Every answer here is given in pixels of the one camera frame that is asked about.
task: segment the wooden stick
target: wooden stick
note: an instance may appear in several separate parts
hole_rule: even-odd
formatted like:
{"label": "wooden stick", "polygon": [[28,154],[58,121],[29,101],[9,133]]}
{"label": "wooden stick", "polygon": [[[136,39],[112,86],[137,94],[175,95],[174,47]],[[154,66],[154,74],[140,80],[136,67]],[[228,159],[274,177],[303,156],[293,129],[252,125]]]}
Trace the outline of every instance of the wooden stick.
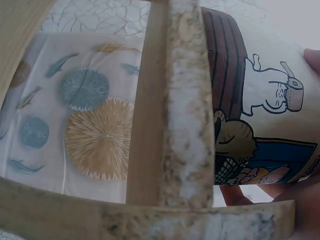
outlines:
{"label": "wooden stick", "polygon": [[211,209],[142,207],[81,199],[0,178],[0,229],[33,240],[278,240],[295,204]]}
{"label": "wooden stick", "polygon": [[168,1],[151,3],[131,131],[128,204],[157,206],[163,152],[163,98]]}
{"label": "wooden stick", "polygon": [[163,176],[160,205],[211,208],[214,121],[209,60],[198,0],[168,9]]}
{"label": "wooden stick", "polygon": [[0,108],[26,47],[56,0],[0,0]]}

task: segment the brown stripe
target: brown stripe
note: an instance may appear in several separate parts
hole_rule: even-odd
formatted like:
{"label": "brown stripe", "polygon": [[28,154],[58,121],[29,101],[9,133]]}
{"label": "brown stripe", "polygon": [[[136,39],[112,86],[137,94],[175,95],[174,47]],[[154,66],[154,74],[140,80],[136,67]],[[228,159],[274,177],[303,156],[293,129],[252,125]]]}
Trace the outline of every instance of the brown stripe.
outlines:
{"label": "brown stripe", "polygon": [[213,109],[221,109],[221,99],[223,99],[223,88],[225,71],[227,64],[227,46],[224,37],[223,26],[218,15],[212,14],[213,27],[216,36],[216,49],[218,57],[216,59],[216,69],[212,73]]}
{"label": "brown stripe", "polygon": [[238,69],[238,53],[237,46],[233,38],[233,32],[231,26],[229,24],[228,16],[221,16],[220,19],[222,21],[225,42],[227,45],[227,69],[224,77],[224,91],[223,91],[223,99],[221,101],[221,108],[225,112],[227,118],[230,118],[230,110],[232,104],[232,98],[234,94],[234,85],[237,84],[236,73]]}
{"label": "brown stripe", "polygon": [[217,51],[215,49],[215,37],[214,37],[214,28],[211,24],[210,13],[207,11],[202,11],[204,30],[206,35],[206,45],[208,49],[208,59],[210,67],[210,76],[212,77],[214,63],[217,57]]}
{"label": "brown stripe", "polygon": [[235,79],[235,86],[233,89],[233,98],[231,100],[230,118],[240,118],[242,113],[242,98],[243,98],[243,88],[245,80],[245,70],[246,61],[245,58],[248,57],[246,46],[238,27],[237,22],[231,17],[228,19],[231,25],[233,38],[236,43],[236,49],[238,52],[238,68]]}

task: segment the gold sea urchin print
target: gold sea urchin print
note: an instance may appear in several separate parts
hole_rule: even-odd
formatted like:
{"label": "gold sea urchin print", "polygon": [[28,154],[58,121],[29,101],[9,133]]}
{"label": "gold sea urchin print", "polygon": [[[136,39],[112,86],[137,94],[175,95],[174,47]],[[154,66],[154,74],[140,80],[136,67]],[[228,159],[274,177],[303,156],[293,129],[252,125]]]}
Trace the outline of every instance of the gold sea urchin print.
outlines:
{"label": "gold sea urchin print", "polygon": [[127,178],[132,103],[109,98],[89,111],[75,111],[68,119],[65,144],[69,158],[90,178],[117,181]]}

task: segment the printed paper bag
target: printed paper bag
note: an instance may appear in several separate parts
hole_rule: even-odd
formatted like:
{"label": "printed paper bag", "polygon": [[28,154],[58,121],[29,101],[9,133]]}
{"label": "printed paper bag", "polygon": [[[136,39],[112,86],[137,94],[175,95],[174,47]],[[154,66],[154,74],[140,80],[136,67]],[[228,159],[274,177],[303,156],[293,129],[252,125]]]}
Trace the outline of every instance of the printed paper bag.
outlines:
{"label": "printed paper bag", "polygon": [[203,8],[212,83],[215,184],[307,178],[320,161],[320,79],[268,28]]}

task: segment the hand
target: hand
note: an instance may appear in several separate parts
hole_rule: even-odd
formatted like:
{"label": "hand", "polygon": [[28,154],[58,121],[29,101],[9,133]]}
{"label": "hand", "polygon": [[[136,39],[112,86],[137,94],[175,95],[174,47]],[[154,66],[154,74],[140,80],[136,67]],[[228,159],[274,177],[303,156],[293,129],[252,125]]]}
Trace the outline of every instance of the hand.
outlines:
{"label": "hand", "polygon": [[[306,49],[304,58],[320,76],[320,50]],[[258,186],[273,197],[274,202],[295,200],[295,228],[299,239],[320,239],[320,171],[297,183]],[[220,189],[227,206],[253,204],[243,195],[239,186],[220,186]]]}

